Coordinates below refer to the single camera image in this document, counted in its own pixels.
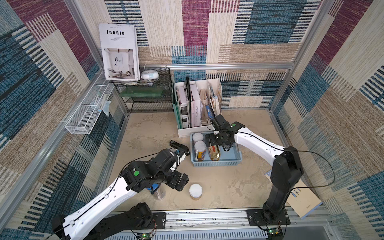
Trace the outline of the oval gold fish tin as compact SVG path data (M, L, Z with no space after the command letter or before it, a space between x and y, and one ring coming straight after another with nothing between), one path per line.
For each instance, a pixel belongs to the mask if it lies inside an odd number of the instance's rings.
M221 152L220 152L219 146L208 147L208 152L209 152L210 159L212 161L219 161L220 160Z

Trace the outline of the yellow can white lid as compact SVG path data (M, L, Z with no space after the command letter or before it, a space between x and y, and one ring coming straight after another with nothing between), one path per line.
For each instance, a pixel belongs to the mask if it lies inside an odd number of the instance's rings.
M207 146L203 141L197 141L194 145L195 149L195 160L201 162L205 159Z

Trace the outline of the pink can white lid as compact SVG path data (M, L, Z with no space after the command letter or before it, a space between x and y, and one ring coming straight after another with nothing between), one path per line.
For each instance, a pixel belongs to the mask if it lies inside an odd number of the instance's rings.
M203 142L205 139L204 135L202 133L193 133L192 134L192 140L193 140L193 143L197 143L197 142Z

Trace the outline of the light blue plastic basket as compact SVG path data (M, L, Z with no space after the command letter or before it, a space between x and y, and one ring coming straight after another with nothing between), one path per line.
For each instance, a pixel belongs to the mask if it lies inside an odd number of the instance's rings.
M191 140L191 162L194 167L220 167L237 166L242 160L242 152L237 144L232 144L228 149L222 146L212 146L210 133L193 133Z

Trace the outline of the small orange can white lid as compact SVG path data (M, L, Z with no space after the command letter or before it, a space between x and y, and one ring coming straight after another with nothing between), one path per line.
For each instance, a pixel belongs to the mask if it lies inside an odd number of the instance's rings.
M203 194L203 188L200 184L192 184L189 188L189 194L193 200L199 200Z

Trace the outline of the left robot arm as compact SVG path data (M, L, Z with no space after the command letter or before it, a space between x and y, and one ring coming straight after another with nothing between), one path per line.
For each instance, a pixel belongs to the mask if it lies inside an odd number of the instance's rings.
M166 184L182 191L188 183L186 174L177 171L187 147L164 149L148 161L134 160L125 166L113 183L81 209L52 221L54 235L62 240L83 240L97 224L126 200L154 184Z

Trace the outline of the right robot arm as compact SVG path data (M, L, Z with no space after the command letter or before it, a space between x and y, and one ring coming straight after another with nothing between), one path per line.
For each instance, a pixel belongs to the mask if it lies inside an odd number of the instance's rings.
M234 122L230 124L222 115L209 118L213 134L209 135L212 145L219 145L224 150L238 144L262 157L272 166L270 179L272 189L263 205L261 219L263 225L277 225L287 222L285 204L290 193L297 189L296 184L304 174L300 159L300 150L289 146L274 144L249 130L245 125Z

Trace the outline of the black stapler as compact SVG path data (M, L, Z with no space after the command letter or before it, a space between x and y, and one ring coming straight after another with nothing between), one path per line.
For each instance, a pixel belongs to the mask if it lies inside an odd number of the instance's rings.
M175 141L170 141L170 146L176 150L176 153L177 155L181 156L181 155L186 155L186 156L189 156L190 155L190 150L187 146L183 145L183 144L180 144L178 142L175 142Z

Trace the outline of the clear jar blue lid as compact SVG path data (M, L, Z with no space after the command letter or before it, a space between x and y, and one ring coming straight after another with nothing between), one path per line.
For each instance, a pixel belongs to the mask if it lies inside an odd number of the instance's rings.
M161 184L153 184L148 188L150 194L158 201L161 201L166 196L166 190Z

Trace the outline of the pink book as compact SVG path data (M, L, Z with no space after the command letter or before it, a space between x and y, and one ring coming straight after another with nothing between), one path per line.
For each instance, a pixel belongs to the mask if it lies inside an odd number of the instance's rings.
M196 84L191 84L192 93L192 127L200 127L201 124L201 99Z

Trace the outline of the white file organizer box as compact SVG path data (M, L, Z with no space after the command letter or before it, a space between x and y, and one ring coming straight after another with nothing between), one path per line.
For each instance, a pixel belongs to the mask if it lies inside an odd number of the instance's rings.
M204 132L209 118L222 113L222 85L218 79L172 83L172 106L179 137Z

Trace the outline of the green folder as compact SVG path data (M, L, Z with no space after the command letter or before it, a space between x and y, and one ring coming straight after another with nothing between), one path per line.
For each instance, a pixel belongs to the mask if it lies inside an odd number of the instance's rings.
M182 120L181 108L178 102L178 96L177 96L175 84L172 84L172 94L173 94L172 105L173 105L174 113L177 120L177 127L178 127L178 130L181 130L183 129L183 120Z

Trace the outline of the green cutting mat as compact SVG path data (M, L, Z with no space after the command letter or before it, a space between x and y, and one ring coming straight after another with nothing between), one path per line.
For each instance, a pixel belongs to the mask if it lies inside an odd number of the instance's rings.
M133 88L129 87L119 93L120 97L161 97L163 89L161 88Z

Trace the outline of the white round device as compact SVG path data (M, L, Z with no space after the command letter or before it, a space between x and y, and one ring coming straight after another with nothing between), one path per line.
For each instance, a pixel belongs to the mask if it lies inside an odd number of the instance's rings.
M156 81L159 77L159 73L155 70L144 70L141 73L141 79L145 81Z

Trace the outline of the Inedia magazine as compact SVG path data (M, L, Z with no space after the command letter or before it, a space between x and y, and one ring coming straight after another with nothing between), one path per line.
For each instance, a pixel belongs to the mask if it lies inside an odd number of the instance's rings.
M140 80L137 29L127 24L99 24L105 77L109 81Z

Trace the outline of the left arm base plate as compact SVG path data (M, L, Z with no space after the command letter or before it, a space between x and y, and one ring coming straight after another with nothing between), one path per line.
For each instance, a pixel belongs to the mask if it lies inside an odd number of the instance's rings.
M161 230L165 228L167 214L165 212L155 212L152 218L146 218L143 215L128 215L124 220L124 230Z

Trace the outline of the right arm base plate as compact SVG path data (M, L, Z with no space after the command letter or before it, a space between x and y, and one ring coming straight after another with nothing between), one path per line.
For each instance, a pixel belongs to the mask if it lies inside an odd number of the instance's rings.
M282 209L277 214L264 211L262 208L246 210L247 218L250 226L278 226L290 225L291 221L288 217L286 209Z

